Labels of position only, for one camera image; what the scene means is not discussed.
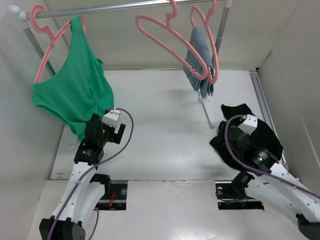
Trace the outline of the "black t shirt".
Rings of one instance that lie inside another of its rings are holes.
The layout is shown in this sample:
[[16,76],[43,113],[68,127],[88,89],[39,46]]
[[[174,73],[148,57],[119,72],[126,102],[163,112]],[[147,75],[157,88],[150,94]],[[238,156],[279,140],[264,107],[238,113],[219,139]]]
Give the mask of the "black t shirt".
[[[245,104],[240,104],[238,106],[227,106],[222,105],[221,110],[225,119],[229,120],[231,117],[236,115],[254,115],[251,109]],[[267,149],[271,152],[278,160],[281,159],[283,146],[280,143],[278,137],[273,132],[273,130],[264,121],[257,120],[257,128],[249,136],[250,142],[255,147],[261,147]],[[245,169],[238,164],[231,157],[224,143],[224,137],[217,135],[214,137],[209,144],[215,149],[215,151],[220,155],[222,160],[232,169],[238,171],[244,171]]]

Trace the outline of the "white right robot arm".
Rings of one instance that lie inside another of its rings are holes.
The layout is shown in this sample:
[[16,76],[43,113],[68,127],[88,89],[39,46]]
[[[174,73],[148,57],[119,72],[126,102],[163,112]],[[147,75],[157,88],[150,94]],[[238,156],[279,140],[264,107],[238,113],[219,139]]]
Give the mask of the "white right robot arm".
[[290,219],[309,240],[320,238],[320,197],[307,189],[281,163],[283,147],[263,121],[221,121],[210,145],[239,174],[231,184],[238,198],[251,197]]

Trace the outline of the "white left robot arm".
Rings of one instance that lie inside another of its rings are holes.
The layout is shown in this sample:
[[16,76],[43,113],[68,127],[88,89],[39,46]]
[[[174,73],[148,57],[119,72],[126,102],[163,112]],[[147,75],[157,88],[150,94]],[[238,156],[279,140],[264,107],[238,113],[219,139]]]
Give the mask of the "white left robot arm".
[[97,172],[103,163],[106,143],[120,144],[125,124],[118,123],[121,112],[106,110],[100,117],[94,113],[85,125],[85,137],[76,151],[71,176],[50,218],[39,224],[43,240],[84,240],[85,224],[101,198],[111,194],[109,175]]

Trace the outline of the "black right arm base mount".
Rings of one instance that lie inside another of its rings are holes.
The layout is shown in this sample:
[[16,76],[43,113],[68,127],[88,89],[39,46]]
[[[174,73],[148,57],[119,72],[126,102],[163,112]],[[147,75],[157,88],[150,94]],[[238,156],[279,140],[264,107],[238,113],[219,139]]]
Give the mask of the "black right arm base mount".
[[264,204],[235,190],[231,181],[215,181],[218,210],[265,210]]

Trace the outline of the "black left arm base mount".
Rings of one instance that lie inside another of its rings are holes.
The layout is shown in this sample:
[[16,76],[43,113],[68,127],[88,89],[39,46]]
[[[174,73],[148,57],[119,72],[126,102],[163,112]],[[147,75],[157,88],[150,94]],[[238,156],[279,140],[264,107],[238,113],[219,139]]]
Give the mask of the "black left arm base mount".
[[96,208],[100,211],[125,211],[127,208],[128,181],[112,180],[110,192],[98,201]]

